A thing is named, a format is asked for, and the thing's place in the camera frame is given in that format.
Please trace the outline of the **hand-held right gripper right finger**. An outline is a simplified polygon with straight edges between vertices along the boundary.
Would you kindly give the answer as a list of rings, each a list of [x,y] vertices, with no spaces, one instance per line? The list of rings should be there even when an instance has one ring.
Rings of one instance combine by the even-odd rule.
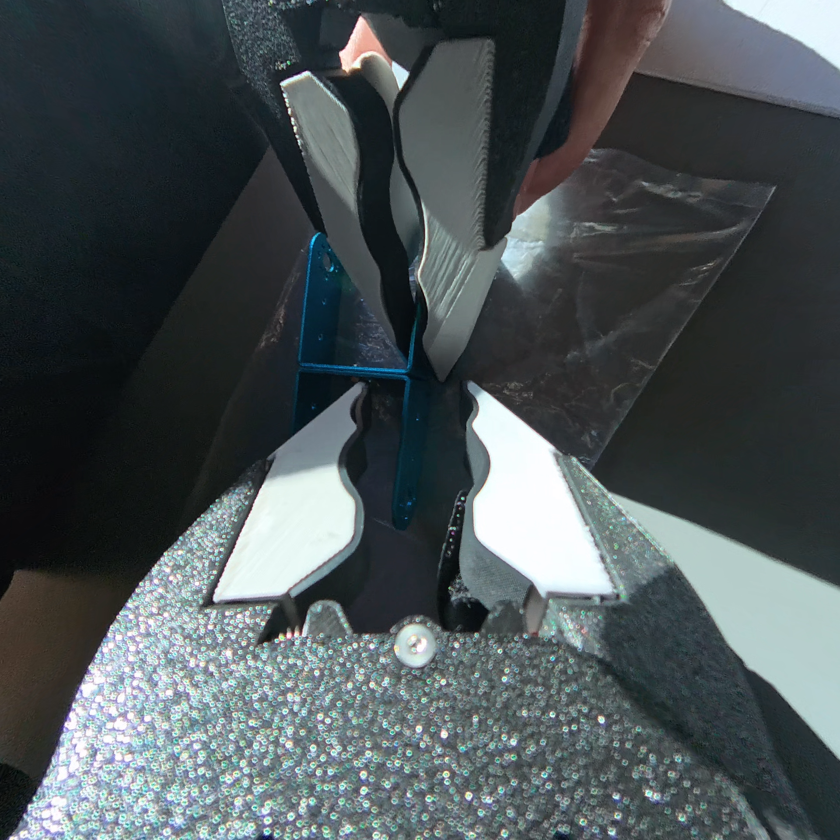
[[[473,486],[465,503],[464,583],[483,605],[617,596],[571,485],[574,460],[477,384],[465,444]]]

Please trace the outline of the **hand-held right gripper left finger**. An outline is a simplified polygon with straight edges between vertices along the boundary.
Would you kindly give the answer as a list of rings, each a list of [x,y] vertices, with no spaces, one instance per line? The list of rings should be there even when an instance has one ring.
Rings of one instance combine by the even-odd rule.
[[[213,592],[214,604],[296,596],[358,547],[364,510],[347,470],[366,385],[353,385],[273,454]]]

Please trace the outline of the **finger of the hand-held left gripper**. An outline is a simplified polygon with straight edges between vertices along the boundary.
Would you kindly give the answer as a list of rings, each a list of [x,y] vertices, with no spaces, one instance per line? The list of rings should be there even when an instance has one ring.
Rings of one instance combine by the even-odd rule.
[[[399,149],[424,222],[416,271],[427,307],[423,347],[442,382],[466,348],[506,246],[484,236],[495,46],[438,42],[395,107]]]
[[[332,250],[389,339],[408,349],[419,215],[396,159],[392,69],[303,71],[280,88]]]

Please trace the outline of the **blue metal bracket assembly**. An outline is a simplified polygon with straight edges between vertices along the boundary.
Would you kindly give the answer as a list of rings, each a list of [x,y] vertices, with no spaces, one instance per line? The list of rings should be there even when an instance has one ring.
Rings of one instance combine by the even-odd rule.
[[[400,444],[395,462],[392,521],[405,530],[417,509],[424,462],[432,372],[419,338],[425,323],[417,304],[408,350],[390,341],[351,282],[324,234],[315,234],[308,263],[298,342],[292,431],[325,410],[339,377],[402,384]]]

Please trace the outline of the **person's left hand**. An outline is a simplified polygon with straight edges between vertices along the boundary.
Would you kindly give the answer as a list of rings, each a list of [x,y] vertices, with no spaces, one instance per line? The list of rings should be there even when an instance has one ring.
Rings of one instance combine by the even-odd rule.
[[[526,211],[585,160],[606,127],[670,1],[590,1],[574,68],[572,115],[565,143],[531,164],[514,215]]]

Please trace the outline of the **clear plastic bag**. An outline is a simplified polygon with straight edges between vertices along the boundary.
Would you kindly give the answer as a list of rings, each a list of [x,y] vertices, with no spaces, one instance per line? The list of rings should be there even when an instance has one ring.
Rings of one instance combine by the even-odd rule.
[[[465,354],[429,386],[423,483],[467,476],[465,380],[593,466],[773,191],[592,152],[515,221]]]

